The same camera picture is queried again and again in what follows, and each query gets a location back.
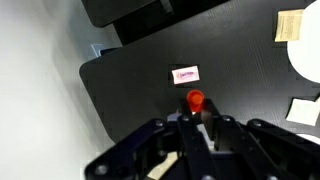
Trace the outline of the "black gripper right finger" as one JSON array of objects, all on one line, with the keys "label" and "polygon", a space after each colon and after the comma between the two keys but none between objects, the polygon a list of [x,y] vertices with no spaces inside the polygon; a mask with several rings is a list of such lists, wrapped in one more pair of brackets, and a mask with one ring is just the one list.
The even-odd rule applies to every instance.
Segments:
[{"label": "black gripper right finger", "polygon": [[320,145],[261,119],[242,124],[203,103],[217,180],[320,180]]}]

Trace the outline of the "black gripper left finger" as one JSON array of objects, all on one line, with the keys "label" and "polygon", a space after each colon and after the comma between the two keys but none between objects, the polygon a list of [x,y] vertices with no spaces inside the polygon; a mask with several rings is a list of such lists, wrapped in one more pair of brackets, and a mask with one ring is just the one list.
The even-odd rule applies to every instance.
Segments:
[{"label": "black gripper left finger", "polygon": [[85,180],[144,180],[168,155],[177,160],[164,173],[164,180],[217,180],[205,136],[198,129],[197,115],[205,104],[181,101],[182,112],[172,121],[151,119],[89,163]]}]

